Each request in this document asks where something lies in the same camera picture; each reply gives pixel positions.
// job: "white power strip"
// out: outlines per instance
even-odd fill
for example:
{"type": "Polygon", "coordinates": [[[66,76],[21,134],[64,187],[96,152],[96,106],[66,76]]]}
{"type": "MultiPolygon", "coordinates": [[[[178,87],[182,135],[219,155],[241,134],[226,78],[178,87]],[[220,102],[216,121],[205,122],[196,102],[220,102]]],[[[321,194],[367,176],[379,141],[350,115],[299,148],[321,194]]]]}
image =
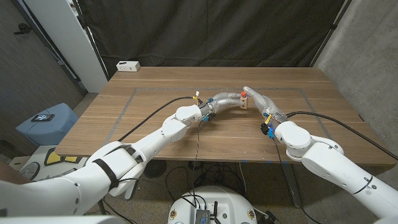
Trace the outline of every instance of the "white power strip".
{"type": "Polygon", "coordinates": [[[120,61],[116,67],[121,72],[136,72],[141,66],[136,61],[120,61]]]}

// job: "blue bin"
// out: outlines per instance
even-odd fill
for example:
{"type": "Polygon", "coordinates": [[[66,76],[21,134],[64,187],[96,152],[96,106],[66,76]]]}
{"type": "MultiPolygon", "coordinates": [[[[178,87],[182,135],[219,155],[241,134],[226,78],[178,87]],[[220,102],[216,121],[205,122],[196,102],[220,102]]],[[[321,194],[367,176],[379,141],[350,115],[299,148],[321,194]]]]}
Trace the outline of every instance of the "blue bin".
{"type": "Polygon", "coordinates": [[[65,103],[60,103],[38,114],[55,114],[55,116],[51,121],[32,122],[31,120],[37,115],[35,114],[16,127],[17,131],[36,146],[59,144],[78,120],[78,116],[65,103]]]}

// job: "zip tie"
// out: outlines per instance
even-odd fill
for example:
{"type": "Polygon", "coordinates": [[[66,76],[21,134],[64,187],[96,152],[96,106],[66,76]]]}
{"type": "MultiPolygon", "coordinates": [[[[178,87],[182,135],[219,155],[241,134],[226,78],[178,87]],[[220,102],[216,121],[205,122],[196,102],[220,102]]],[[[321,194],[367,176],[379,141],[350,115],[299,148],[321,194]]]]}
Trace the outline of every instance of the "zip tie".
{"type": "Polygon", "coordinates": [[[269,123],[269,120],[271,120],[271,115],[268,116],[267,120],[266,120],[266,124],[269,123]]]}

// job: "blue connector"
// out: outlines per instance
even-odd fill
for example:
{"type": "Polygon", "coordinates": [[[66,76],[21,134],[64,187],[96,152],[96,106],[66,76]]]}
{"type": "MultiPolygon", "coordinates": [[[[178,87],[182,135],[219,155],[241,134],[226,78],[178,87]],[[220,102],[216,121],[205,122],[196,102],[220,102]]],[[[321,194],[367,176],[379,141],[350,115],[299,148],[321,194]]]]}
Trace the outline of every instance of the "blue connector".
{"type": "Polygon", "coordinates": [[[273,132],[273,130],[270,130],[267,134],[268,134],[268,137],[274,138],[274,132],[273,132]]]}

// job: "black strap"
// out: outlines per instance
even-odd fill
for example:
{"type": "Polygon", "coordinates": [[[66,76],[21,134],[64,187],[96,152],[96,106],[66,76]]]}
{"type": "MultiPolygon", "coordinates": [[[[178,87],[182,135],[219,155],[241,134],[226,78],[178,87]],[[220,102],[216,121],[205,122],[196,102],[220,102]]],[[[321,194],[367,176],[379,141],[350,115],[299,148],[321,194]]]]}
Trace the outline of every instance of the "black strap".
{"type": "Polygon", "coordinates": [[[93,162],[99,165],[100,168],[105,172],[105,174],[111,180],[111,185],[109,186],[109,190],[119,185],[119,180],[116,178],[116,175],[111,170],[111,168],[105,163],[102,159],[96,159],[93,162]]]}

